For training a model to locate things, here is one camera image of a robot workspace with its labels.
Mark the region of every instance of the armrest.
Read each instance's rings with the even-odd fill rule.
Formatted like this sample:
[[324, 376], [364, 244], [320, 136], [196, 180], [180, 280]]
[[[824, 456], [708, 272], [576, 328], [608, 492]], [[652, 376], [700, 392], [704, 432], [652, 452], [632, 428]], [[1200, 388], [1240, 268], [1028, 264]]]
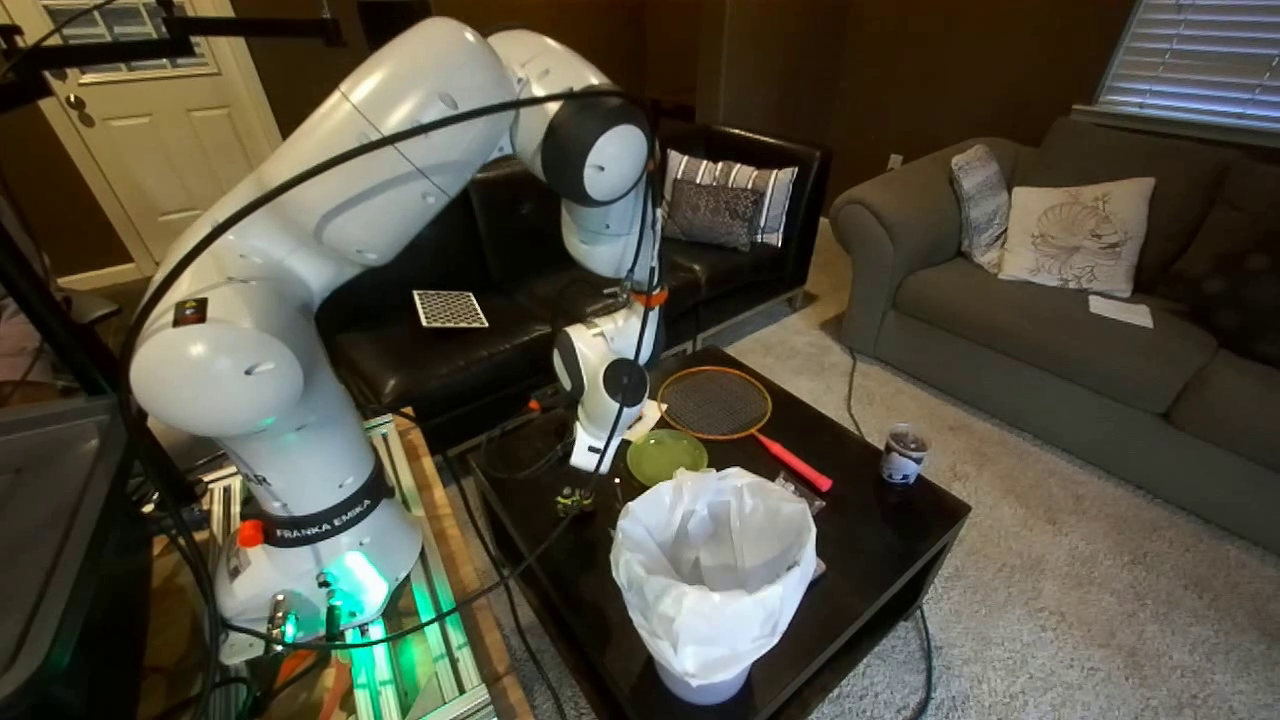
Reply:
[[[852, 292], [840, 328], [852, 352], [876, 352], [880, 320], [916, 268], [944, 264], [960, 252], [960, 204], [948, 160], [968, 144], [976, 140], [928, 152], [832, 200], [832, 232], [852, 256]], [[984, 136], [980, 144], [988, 144], [1004, 168], [1012, 156], [1032, 156], [1032, 148], [1000, 136]]]

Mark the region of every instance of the carpet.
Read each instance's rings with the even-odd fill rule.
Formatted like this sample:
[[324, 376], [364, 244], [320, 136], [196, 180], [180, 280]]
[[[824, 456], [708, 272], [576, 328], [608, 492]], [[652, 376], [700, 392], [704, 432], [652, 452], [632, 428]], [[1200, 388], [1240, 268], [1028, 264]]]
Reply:
[[[848, 352], [796, 312], [728, 348], [848, 424]], [[872, 444], [932, 440], [928, 476], [972, 504], [924, 612], [928, 716], [1280, 716], [1280, 560], [880, 364], [856, 364]], [[900, 624], [816, 716], [912, 712]]]

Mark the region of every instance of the window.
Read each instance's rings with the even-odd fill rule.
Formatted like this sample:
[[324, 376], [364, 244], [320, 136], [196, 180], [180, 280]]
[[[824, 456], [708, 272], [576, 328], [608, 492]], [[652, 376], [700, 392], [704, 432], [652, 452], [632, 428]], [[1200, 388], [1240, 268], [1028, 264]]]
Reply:
[[[64, 44], [132, 44], [168, 36], [156, 4], [44, 4], [44, 12], [60, 28]], [[196, 56], [92, 64], [84, 76], [208, 68], [200, 40], [192, 40], [192, 48]]]
[[1088, 112], [1280, 144], [1280, 4], [1136, 0]]

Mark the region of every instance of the wall baseboard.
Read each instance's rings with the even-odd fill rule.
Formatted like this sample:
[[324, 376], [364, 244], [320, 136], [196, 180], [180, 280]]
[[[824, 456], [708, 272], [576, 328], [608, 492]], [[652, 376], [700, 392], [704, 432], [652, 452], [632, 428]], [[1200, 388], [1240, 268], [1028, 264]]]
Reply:
[[60, 276], [56, 288], [64, 288], [64, 292], [104, 292], [104, 288], [120, 288], [120, 284], [136, 284], [136, 280], [148, 280], [148, 272], [140, 272], [136, 264], [108, 264], [108, 268]]

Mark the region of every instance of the gray sofa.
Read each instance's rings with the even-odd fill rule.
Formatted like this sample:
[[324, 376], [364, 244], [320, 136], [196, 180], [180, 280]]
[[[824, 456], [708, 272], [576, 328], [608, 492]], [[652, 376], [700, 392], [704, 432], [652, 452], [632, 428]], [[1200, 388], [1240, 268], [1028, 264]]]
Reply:
[[[1004, 176], [1024, 160], [1140, 160], [1156, 176], [1136, 268], [1152, 328], [1092, 316], [1088, 292], [1000, 280], [960, 256], [948, 160], [968, 144], [956, 144], [832, 200], [832, 232], [852, 256], [844, 344], [1280, 552], [1280, 368], [1252, 344], [1240, 352], [1240, 332], [1216, 324], [1216, 296], [1204, 296], [1240, 288], [1228, 268], [1244, 248], [1280, 256], [1280, 164], [1076, 116], [1036, 148], [980, 144]], [[1272, 316], [1260, 336], [1276, 340], [1280, 276], [1276, 264], [1264, 272]]]

